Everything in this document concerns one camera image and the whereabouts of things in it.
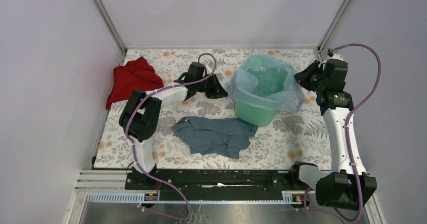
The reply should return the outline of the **light blue plastic trash bag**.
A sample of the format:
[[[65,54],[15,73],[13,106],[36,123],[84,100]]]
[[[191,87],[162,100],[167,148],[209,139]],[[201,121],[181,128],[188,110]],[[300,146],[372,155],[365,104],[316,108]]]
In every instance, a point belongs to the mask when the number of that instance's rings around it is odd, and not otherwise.
[[[263,110],[300,110],[304,94],[287,62],[265,54],[247,57],[224,86],[232,100]]]

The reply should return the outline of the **green plastic trash bin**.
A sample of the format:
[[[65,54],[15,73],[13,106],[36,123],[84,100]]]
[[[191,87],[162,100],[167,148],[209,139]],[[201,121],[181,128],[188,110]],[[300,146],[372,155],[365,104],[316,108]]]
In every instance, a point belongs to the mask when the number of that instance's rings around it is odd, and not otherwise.
[[[236,116],[260,127],[268,126],[286,100],[285,81],[292,73],[288,63],[272,56],[247,57],[230,83]]]

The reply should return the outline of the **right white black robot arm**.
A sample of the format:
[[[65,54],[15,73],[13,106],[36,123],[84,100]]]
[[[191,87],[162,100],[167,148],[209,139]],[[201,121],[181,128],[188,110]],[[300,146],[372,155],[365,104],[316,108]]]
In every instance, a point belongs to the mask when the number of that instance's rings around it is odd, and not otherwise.
[[[359,210],[377,189],[375,177],[369,176],[360,159],[353,129],[354,106],[351,94],[344,91],[348,64],[340,59],[314,61],[295,75],[304,89],[316,93],[328,131],[331,170],[326,174],[315,165],[296,161],[290,170],[289,183],[301,190],[313,188],[321,206]]]

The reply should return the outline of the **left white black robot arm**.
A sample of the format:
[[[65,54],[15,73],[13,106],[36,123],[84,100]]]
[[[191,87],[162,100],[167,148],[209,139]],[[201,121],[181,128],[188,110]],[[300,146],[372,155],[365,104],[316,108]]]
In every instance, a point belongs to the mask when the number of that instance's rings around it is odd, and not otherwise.
[[[151,138],[161,110],[196,93],[203,93],[208,99],[228,95],[213,70],[199,62],[192,62],[188,71],[169,86],[147,92],[134,90],[131,93],[119,118],[119,125],[131,142],[133,167],[139,172],[136,181],[143,189],[151,189],[156,184],[156,176],[151,172],[156,166]]]

